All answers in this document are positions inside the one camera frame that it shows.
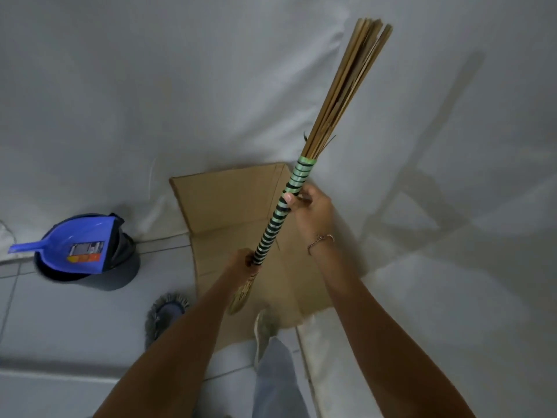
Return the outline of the blue plastic dustpan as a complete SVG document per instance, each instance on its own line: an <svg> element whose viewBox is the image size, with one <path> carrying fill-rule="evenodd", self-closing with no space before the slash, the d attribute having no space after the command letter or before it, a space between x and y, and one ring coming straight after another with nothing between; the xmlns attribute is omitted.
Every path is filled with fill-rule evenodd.
<svg viewBox="0 0 557 418"><path fill-rule="evenodd" d="M8 253L34 253L49 271L94 275L120 263L127 244L124 220L110 215L80 215L56 224L39 241L13 244Z"/></svg>

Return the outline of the stick broom striped green handle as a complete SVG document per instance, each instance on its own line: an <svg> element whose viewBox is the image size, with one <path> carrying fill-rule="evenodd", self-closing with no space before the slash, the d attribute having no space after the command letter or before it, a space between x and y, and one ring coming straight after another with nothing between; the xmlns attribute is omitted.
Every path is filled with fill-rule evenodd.
<svg viewBox="0 0 557 418"><path fill-rule="evenodd" d="M241 312L245 306L248 308L244 317L253 316L261 304L270 302L282 309L283 323L290 325L297 323L295 313L305 318L332 306L316 267L302 257L301 242L294 230L294 221L287 217L290 209L283 194L299 194L392 32L393 26L380 19L357 20L317 119L309 136L304 137L305 144L289 179L286 180L286 167L282 171L275 168L277 204L268 214L268 225L255 250L256 261L262 265L270 255L271 266L261 281L255 283L254 277L235 293L227 311L230 316Z"/></svg>

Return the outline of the person's light grey trouser leg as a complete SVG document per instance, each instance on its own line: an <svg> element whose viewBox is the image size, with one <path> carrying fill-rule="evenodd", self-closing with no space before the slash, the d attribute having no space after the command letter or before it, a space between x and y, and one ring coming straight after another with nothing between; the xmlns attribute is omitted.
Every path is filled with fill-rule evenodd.
<svg viewBox="0 0 557 418"><path fill-rule="evenodd" d="M310 418L289 349L272 336L254 358L256 382L251 418Z"/></svg>

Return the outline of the person's left forearm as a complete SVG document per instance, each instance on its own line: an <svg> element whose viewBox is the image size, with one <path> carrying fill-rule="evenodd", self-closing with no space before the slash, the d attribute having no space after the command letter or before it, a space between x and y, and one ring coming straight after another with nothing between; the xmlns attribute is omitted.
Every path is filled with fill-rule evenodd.
<svg viewBox="0 0 557 418"><path fill-rule="evenodd" d="M93 418L191 418L227 306L247 279L223 273L133 363Z"/></svg>

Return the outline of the person's right forearm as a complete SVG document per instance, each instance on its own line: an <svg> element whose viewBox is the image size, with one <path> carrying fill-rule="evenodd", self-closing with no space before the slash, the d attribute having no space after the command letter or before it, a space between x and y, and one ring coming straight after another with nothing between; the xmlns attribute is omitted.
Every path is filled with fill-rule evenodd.
<svg viewBox="0 0 557 418"><path fill-rule="evenodd" d="M476 418L434 361L373 297L331 238L309 253L384 418Z"/></svg>

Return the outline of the flattened brown cardboard box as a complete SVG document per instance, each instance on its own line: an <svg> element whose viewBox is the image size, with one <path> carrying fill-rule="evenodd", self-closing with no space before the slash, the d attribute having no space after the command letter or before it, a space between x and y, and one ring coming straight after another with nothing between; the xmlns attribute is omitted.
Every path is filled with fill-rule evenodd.
<svg viewBox="0 0 557 418"><path fill-rule="evenodd" d="M256 249L290 178L285 163L171 178L189 229L198 297L216 282L229 257ZM332 306L315 261L291 215L271 246L247 301L223 317L214 351L254 337L259 311L270 307L281 328L292 328Z"/></svg>

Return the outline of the person's right hand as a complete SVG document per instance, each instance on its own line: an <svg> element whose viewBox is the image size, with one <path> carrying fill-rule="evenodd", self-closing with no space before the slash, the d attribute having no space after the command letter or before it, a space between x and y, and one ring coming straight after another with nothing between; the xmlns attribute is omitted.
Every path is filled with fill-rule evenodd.
<svg viewBox="0 0 557 418"><path fill-rule="evenodd" d="M309 255L323 256L335 244L333 235L333 205L331 198L316 186L306 183L298 196L306 200L306 207L292 212L298 231Z"/></svg>

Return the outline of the person's left hand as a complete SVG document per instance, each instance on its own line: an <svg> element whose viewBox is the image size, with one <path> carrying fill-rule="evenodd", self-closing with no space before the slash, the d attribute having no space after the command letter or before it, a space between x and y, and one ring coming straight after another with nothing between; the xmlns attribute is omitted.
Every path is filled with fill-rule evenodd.
<svg viewBox="0 0 557 418"><path fill-rule="evenodd" d="M233 253L222 272L221 278L231 289L239 289L260 271L245 269L245 251L252 250L242 248Z"/></svg>

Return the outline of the dark round bucket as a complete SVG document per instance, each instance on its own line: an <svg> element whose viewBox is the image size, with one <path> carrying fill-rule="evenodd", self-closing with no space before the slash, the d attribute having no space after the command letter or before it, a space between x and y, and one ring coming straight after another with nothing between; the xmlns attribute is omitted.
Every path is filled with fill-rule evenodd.
<svg viewBox="0 0 557 418"><path fill-rule="evenodd" d="M76 215L55 224L45 235L46 238L58 226L67 222L75 222L81 218L114 217L116 229L111 234L108 242L108 266L101 274L65 273L48 266L41 258L41 254L33 254L32 263L35 271L48 281L58 284L73 284L101 291L114 291L121 289L131 282L140 269L140 256L136 242L123 231L125 220L116 213L102 215L99 213L86 213Z"/></svg>

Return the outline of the person's pale shoe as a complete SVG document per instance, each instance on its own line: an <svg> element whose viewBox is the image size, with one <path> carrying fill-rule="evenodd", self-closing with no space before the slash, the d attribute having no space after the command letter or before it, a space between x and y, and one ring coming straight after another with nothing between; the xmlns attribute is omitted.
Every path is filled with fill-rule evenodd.
<svg viewBox="0 0 557 418"><path fill-rule="evenodd" d="M254 369L259 368L263 355L272 337L277 336L280 329L280 319L272 308L262 309L254 322L254 336L256 339L256 353Z"/></svg>

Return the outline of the grey fringed mop slipper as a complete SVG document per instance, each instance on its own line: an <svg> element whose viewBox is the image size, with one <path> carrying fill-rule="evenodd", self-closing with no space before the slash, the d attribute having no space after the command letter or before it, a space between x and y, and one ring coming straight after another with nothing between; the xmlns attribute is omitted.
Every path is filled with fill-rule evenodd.
<svg viewBox="0 0 557 418"><path fill-rule="evenodd" d="M181 292L170 292L157 298L145 319L145 350L158 340L172 323L184 315L188 307L189 301Z"/></svg>

